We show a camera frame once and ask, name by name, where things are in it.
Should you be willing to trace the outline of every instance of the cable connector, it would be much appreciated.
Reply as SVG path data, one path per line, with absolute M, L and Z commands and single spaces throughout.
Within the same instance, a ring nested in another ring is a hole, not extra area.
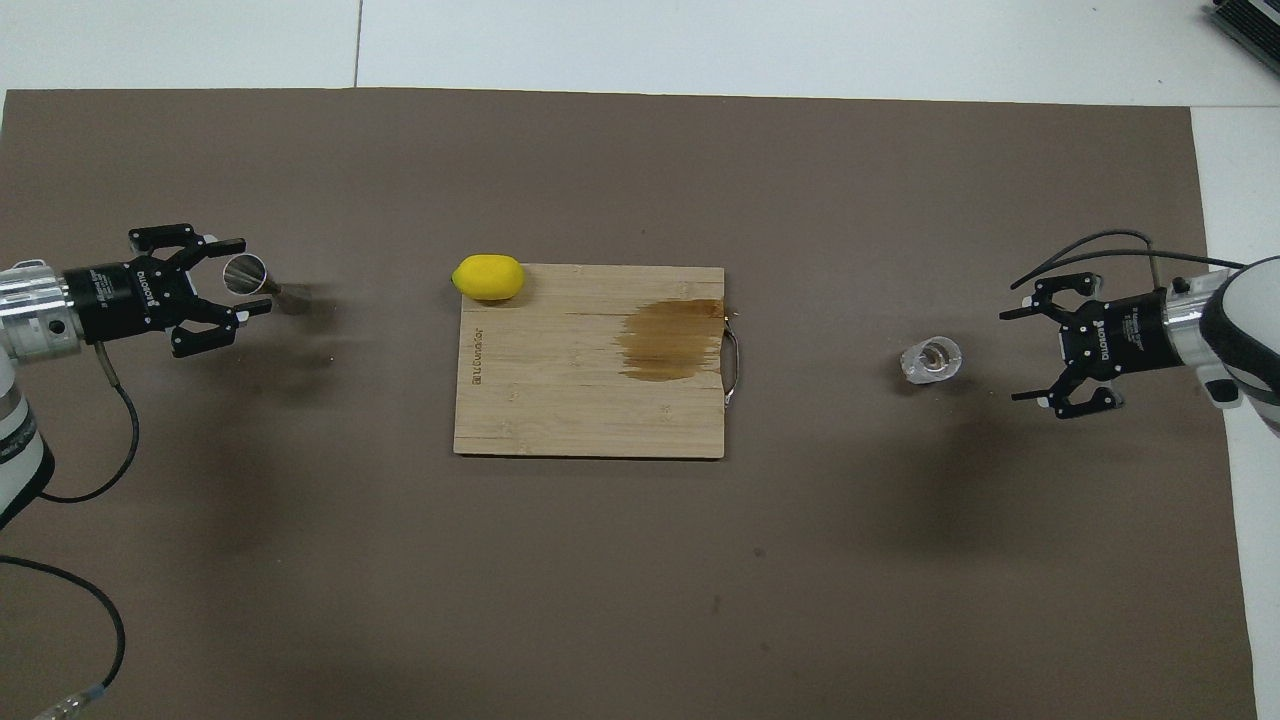
M 70 720 L 72 717 L 79 715 L 81 711 L 88 706 L 88 703 L 102 697 L 105 692 L 106 688 L 102 685 L 93 685 L 87 691 L 68 696 L 58 705 L 37 715 L 35 720 Z

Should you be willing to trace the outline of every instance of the black cable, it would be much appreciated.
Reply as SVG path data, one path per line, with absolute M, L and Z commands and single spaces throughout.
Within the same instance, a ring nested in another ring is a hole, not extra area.
M 1073 242 L 1071 245 L 1068 245 L 1062 250 L 1059 250 L 1057 254 L 1055 254 L 1053 256 L 1051 256 L 1048 260 L 1044 260 L 1043 263 L 1041 263 L 1039 265 L 1037 265 L 1036 269 L 1032 270 L 1032 273 L 1034 273 L 1036 275 L 1043 273 L 1046 265 L 1053 263 L 1059 258 L 1066 255 L 1068 252 L 1075 250 L 1076 247 L 1079 247 L 1082 245 L 1093 242 L 1094 240 L 1100 240 L 1100 238 L 1103 238 L 1103 237 L 1115 237 L 1115 236 L 1135 237 L 1135 238 L 1140 240 L 1143 243 L 1147 245 L 1147 250 L 1155 250 L 1156 249 L 1156 243 L 1152 242 L 1151 236 L 1148 236 L 1144 232 L 1130 231 L 1130 229 L 1124 229 L 1124 228 L 1111 228 L 1111 229 L 1098 231 L 1098 232 L 1096 232 L 1093 234 L 1087 234 L 1087 236 L 1082 237 L 1080 240 Z M 1158 288 L 1161 286 L 1161 282 L 1160 282 L 1160 269 L 1156 266 L 1156 258 L 1155 256 L 1151 256 L 1149 260 L 1151 260 L 1151 288 L 1156 290 L 1156 288 Z
M 1231 268 L 1234 270 L 1243 269 L 1244 265 L 1240 263 L 1231 263 L 1230 260 L 1217 260 L 1215 258 L 1204 258 L 1202 255 L 1189 255 L 1187 252 L 1171 252 L 1169 250 L 1098 250 L 1096 252 L 1084 252 L 1082 255 L 1073 255 L 1062 260 L 1056 260 L 1047 265 L 1041 265 L 1030 273 L 1014 281 L 1014 284 L 1009 286 L 1009 290 L 1018 290 L 1019 286 L 1027 281 L 1041 275 L 1050 270 L 1056 270 L 1064 265 L 1070 265 L 1071 263 L 1079 263 L 1082 260 L 1093 260 L 1096 258 L 1114 258 L 1114 256 L 1139 256 L 1139 258 L 1169 258 L 1170 260 L 1187 260 L 1190 263 L 1204 263 L 1206 265 L 1219 265 L 1222 268 Z
M 120 400 L 124 401 L 124 407 L 129 411 L 129 424 L 133 427 L 133 437 L 129 439 L 129 452 L 124 456 L 124 461 L 120 462 L 120 468 L 115 470 L 110 480 L 106 480 L 102 487 L 93 492 L 86 495 L 78 495 L 74 497 L 61 497 L 56 495 L 49 495 L 46 492 L 40 493 L 40 497 L 50 502 L 61 502 L 64 505 L 70 505 L 76 502 L 84 502 L 87 500 L 93 500 L 95 497 L 102 495 L 104 492 L 111 489 L 111 486 L 118 483 L 124 473 L 129 471 L 129 466 L 133 465 L 133 457 L 138 454 L 138 410 L 133 406 L 133 400 L 129 398 L 129 393 L 124 392 L 124 386 L 120 384 L 120 378 L 115 375 L 115 368 L 111 366 L 111 359 L 106 356 L 106 346 L 101 342 L 93 345 L 93 350 L 97 352 L 97 360 L 102 365 L 102 372 L 106 373 L 106 380 L 111 383 L 111 388 L 115 389 Z
M 54 568 L 52 565 L 45 565 L 44 562 L 36 562 L 35 560 L 24 560 L 22 557 L 14 557 L 12 555 L 0 555 L 0 565 L 17 565 L 19 568 L 27 568 L 29 570 L 37 570 L 40 573 L 47 573 L 55 578 L 61 578 L 72 584 L 79 585 L 81 588 L 88 591 L 95 600 L 102 603 L 106 609 L 108 615 L 111 616 L 111 625 L 115 626 L 115 659 L 111 660 L 111 669 L 106 671 L 106 678 L 102 678 L 101 685 L 105 688 L 115 680 L 115 676 L 120 673 L 120 665 L 124 662 L 124 620 L 120 619 L 120 611 L 115 609 L 115 603 L 111 598 L 106 596 L 105 592 L 99 589 L 97 585 L 76 575 L 74 573 L 68 573 L 61 568 Z

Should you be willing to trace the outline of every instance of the metal handle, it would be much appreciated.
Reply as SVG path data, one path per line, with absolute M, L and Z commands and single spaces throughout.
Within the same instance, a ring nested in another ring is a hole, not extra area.
M 724 316 L 724 337 L 733 343 L 733 379 L 724 388 L 724 407 L 728 407 L 730 401 L 733 400 L 733 391 L 737 389 L 737 380 L 742 375 L 742 351 L 737 345 L 737 334 L 733 333 L 733 327 L 728 324 L 727 315 Z

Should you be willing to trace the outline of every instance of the bamboo cutting board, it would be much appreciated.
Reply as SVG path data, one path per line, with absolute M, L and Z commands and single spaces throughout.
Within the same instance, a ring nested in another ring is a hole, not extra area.
M 462 299 L 453 451 L 723 457 L 724 270 L 525 265 Z

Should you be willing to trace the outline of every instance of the white table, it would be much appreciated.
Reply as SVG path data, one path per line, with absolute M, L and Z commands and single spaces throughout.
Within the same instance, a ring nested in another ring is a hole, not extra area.
M 1280 76 L 1210 26 L 1206 4 L 6 0 L 0 92 L 358 85 L 1189 105 L 1210 252 L 1256 260 L 1280 254 Z M 1247 407 L 1226 429 L 1258 715 L 1280 717 L 1280 441 Z

